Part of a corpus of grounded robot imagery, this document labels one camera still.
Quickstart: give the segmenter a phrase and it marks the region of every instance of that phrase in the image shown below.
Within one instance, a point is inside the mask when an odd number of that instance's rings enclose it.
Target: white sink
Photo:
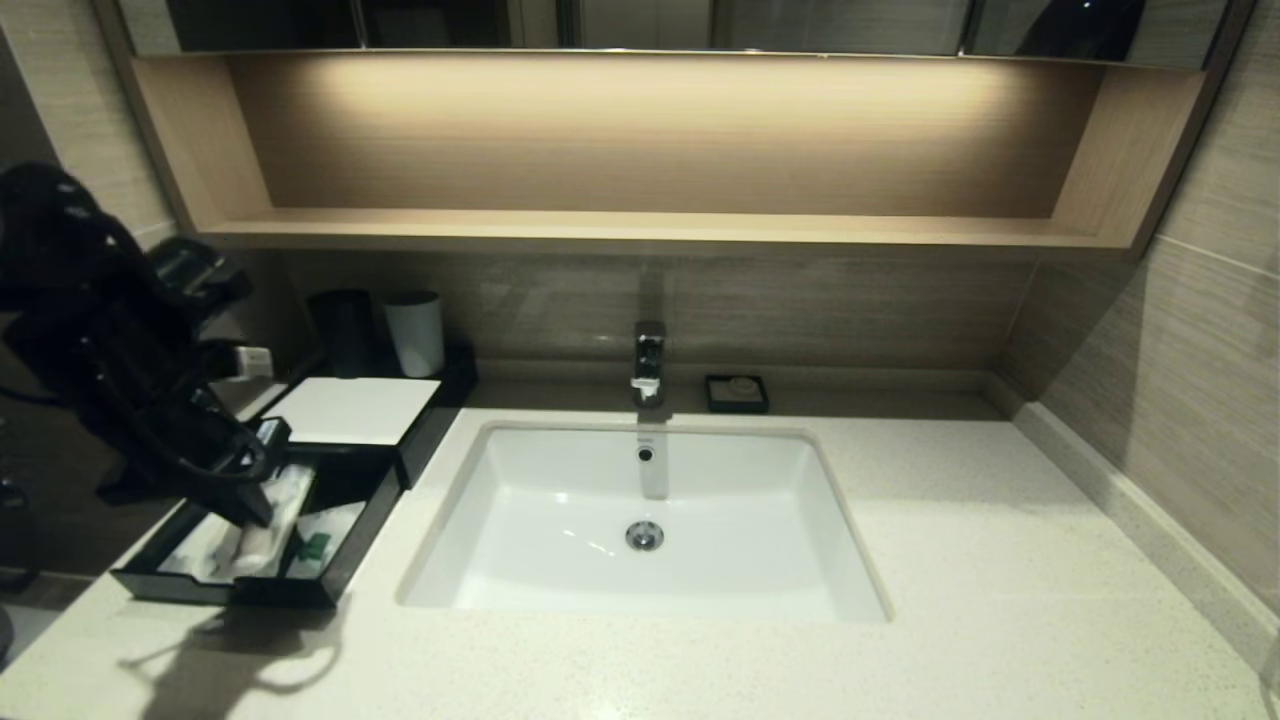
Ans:
[[[666,500],[644,496],[641,473]],[[442,519],[404,605],[887,621],[820,455],[799,436],[494,428]],[[663,530],[653,551],[626,537],[645,520]]]

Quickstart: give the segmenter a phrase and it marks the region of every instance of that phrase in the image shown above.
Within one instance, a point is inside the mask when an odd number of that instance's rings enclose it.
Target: faucet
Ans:
[[[667,325],[657,320],[636,323],[636,372],[631,378],[636,407],[662,405],[662,345],[666,340]]]

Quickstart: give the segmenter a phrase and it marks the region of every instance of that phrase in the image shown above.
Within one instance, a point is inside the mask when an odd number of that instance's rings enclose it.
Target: soap dish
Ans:
[[[707,409],[712,413],[765,414],[769,395],[759,375],[707,375]]]

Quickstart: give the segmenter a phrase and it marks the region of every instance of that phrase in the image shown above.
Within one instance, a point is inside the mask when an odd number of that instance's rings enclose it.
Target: countertop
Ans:
[[[0,675],[0,716],[1275,717],[1190,602],[980,398],[845,406],[854,416],[669,425],[812,434],[886,591],[887,625],[402,606],[481,428],[634,423],[471,407],[337,614],[136,602],[102,578]]]

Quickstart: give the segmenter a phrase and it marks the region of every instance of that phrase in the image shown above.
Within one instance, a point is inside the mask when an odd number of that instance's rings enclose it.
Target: white cup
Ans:
[[[444,323],[435,292],[402,292],[383,302],[401,370],[426,378],[444,369]]]

